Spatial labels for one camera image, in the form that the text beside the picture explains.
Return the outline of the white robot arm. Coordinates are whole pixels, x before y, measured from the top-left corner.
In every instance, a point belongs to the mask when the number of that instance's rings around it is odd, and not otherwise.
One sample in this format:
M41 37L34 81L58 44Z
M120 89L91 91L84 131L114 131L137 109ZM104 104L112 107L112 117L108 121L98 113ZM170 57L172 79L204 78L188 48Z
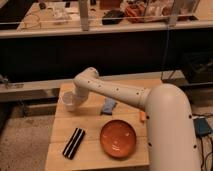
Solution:
M190 103L180 88L102 81L92 67L76 75L74 85L77 97L92 91L145 111L150 171L201 171Z

